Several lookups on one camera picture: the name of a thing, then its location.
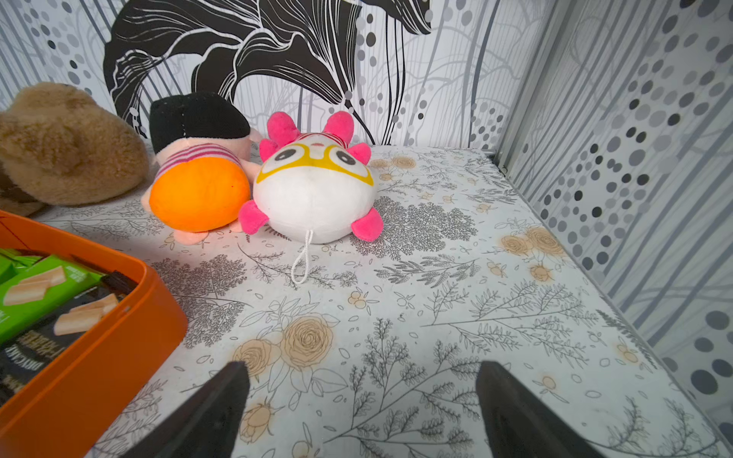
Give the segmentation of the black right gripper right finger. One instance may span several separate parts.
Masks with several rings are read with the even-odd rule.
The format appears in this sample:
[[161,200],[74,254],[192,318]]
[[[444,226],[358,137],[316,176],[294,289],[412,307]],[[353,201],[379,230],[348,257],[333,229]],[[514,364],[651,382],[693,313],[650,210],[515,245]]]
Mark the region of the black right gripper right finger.
[[492,456],[602,457],[502,364],[481,363],[475,391]]

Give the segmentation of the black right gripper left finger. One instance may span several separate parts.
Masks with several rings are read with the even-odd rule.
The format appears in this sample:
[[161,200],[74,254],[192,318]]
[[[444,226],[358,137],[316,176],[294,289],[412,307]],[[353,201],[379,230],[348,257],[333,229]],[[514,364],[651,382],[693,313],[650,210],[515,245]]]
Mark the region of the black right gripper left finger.
[[231,456],[249,388],[246,363],[227,364],[125,455]]

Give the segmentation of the orange plastic storage box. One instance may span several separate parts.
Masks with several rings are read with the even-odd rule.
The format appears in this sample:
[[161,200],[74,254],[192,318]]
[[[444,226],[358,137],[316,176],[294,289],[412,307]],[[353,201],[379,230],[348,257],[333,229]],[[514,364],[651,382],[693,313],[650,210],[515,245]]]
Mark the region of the orange plastic storage box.
[[118,271],[137,288],[1,408],[4,457],[82,457],[183,340],[188,321],[143,261],[9,213],[1,244]]

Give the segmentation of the black cookie packet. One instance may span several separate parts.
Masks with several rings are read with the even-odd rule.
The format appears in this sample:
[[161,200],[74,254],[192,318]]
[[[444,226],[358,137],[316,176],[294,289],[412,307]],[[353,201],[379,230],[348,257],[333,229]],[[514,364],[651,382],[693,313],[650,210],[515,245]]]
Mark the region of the black cookie packet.
[[2,343],[1,403],[7,404],[136,288],[132,279],[113,272]]

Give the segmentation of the green cookie packet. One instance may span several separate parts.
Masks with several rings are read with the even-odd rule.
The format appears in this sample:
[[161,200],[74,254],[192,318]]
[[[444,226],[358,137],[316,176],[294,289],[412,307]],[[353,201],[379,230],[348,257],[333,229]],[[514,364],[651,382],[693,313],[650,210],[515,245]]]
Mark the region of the green cookie packet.
[[1,343],[100,283],[102,274],[51,255],[1,284]]

